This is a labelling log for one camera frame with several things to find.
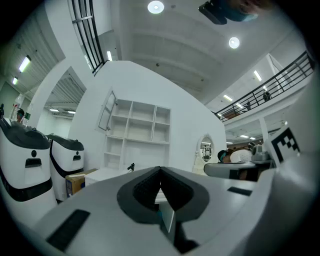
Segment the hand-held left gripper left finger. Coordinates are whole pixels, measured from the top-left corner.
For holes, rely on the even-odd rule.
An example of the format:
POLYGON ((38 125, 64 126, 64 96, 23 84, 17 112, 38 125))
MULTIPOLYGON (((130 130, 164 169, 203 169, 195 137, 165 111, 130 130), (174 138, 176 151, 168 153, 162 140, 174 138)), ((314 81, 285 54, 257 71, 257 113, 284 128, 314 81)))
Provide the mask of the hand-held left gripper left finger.
POLYGON ((158 224, 133 221, 120 208, 121 186, 149 169, 136 170, 86 186, 48 212, 34 227, 34 243, 44 256, 178 256, 158 224), (76 210, 88 212, 64 251, 49 238, 76 210))

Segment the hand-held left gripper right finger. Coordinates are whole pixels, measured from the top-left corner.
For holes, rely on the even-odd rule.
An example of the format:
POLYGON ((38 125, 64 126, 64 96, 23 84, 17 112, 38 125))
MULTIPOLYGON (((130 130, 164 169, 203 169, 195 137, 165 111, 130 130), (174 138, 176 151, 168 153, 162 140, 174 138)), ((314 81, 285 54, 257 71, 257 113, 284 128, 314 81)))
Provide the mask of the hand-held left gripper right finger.
POLYGON ((242 256, 250 225, 241 218, 257 183, 160 171, 165 196, 174 200, 174 249, 182 256, 242 256))

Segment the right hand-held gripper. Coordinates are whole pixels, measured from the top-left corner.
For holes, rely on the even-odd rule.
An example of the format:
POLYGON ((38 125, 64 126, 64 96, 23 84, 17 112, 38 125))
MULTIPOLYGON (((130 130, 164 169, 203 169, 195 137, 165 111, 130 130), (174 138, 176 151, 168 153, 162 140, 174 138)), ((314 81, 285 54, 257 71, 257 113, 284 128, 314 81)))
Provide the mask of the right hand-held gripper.
POLYGON ((251 162, 207 163, 204 173, 210 177, 257 181, 262 172, 279 167, 285 160, 298 157, 300 149, 289 126, 271 135, 262 145, 252 148, 251 162))

